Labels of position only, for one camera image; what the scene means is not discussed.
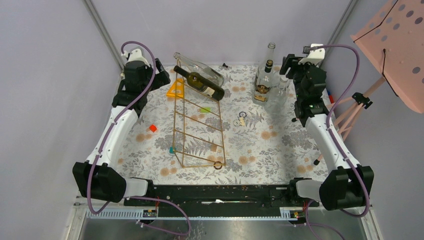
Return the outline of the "clear round silver-cap bottle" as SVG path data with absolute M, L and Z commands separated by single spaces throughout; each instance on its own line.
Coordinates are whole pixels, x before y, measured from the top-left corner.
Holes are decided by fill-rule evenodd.
M 270 115 L 280 115 L 288 98 L 290 81 L 281 76 L 277 85 L 273 86 L 269 92 L 265 110 Z

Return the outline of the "clear tall bottle black label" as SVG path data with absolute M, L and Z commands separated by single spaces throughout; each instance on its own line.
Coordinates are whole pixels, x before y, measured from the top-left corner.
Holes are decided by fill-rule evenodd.
M 265 57 L 264 57 L 263 61 L 261 61 L 261 63 L 259 64 L 259 66 L 257 68 L 256 75 L 255 75 L 255 80 L 258 79 L 261 70 L 263 70 L 265 68 L 265 65 L 266 65 L 267 61 L 268 60 L 274 60 L 274 50 L 275 50 L 275 47 L 276 47 L 276 44 L 274 42 L 269 42 L 268 43 Z

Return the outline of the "clear whisky bottle black cap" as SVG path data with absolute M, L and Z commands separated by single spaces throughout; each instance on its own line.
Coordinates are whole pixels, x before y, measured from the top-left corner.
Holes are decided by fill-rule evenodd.
M 274 81 L 273 65 L 273 60 L 268 59 L 265 66 L 259 70 L 252 95 L 252 101 L 257 105 L 263 106 L 268 101 L 269 92 Z

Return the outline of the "dark green wine bottle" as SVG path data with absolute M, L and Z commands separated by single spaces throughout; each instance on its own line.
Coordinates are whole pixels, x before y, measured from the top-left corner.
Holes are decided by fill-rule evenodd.
M 203 93 L 217 101 L 223 99 L 225 95 L 224 89 L 211 80 L 203 77 L 198 72 L 188 72 L 178 65 L 176 65 L 173 70 L 183 76 L 186 79 L 187 84 L 198 92 Z

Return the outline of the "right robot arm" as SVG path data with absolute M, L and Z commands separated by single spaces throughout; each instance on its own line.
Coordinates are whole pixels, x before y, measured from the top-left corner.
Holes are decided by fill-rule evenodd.
M 293 81 L 296 101 L 295 117 L 314 139 L 328 169 L 325 181 L 296 177 L 287 187 L 287 201 L 293 206 L 305 200 L 320 202 L 328 211 L 363 207 L 364 217 L 370 208 L 370 192 L 374 172 L 362 166 L 338 134 L 331 115 L 334 106 L 327 108 L 322 94 L 326 89 L 327 73 L 318 67 L 330 44 L 304 46 L 304 57 L 289 54 L 283 58 L 280 75 Z

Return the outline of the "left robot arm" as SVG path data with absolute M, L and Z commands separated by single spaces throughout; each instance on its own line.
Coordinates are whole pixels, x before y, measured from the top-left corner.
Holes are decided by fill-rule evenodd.
M 160 60 L 147 60 L 140 47 L 124 51 L 122 56 L 125 65 L 107 126 L 92 153 L 84 162 L 76 162 L 72 173 L 82 197 L 118 203 L 135 196 L 148 206 L 155 200 L 148 181 L 123 177 L 116 169 L 123 144 L 148 102 L 148 93 L 169 84 L 170 77 Z

